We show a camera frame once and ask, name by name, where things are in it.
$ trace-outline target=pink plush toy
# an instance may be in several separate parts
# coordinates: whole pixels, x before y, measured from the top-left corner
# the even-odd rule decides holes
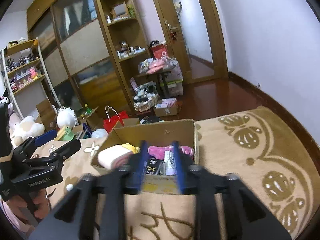
[[[193,149],[189,146],[180,146],[182,153],[189,155],[193,160]],[[148,153],[159,160],[164,160],[164,152],[165,151],[172,151],[173,146],[169,145],[167,147],[157,147],[157,146],[150,146],[148,148]]]

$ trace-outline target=yellow plush toy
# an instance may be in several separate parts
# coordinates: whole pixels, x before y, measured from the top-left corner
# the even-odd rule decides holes
[[[132,151],[134,154],[140,152],[140,147],[134,147],[130,143],[121,144],[122,147],[127,148],[128,150]]]

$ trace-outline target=sliding door wardrobe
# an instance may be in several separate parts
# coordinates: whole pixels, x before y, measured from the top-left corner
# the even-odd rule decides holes
[[[105,105],[131,112],[95,4],[94,0],[35,0],[27,10],[29,38],[39,38],[49,78],[63,106],[78,113],[84,104],[99,106],[101,117]]]

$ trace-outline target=white bag handle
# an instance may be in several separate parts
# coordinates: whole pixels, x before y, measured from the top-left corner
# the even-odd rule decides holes
[[[109,116],[109,110],[110,110],[110,109],[113,110],[113,111],[117,114],[117,116],[119,117],[119,119],[120,119],[120,116],[119,116],[118,112],[117,112],[113,107],[111,107],[111,106],[106,106],[104,109],[105,109],[105,111],[106,111],[106,113],[107,113],[107,116],[108,116],[108,119],[109,119],[109,123],[111,123],[111,121],[110,121],[110,116]]]

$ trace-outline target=beige blanket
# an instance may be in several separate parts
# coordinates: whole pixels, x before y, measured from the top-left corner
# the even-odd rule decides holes
[[[238,173],[296,238],[320,204],[320,177],[292,130],[265,107],[199,121],[197,126],[200,164],[217,174]],[[82,140],[80,151],[65,161],[64,181],[47,188],[48,194],[55,189],[50,196],[53,206],[67,192],[66,185],[76,183],[84,173],[99,175],[90,166],[90,155],[104,140]],[[63,143],[49,142],[36,153],[47,156]],[[127,196],[128,238],[191,239],[194,213],[193,196],[145,192]]]

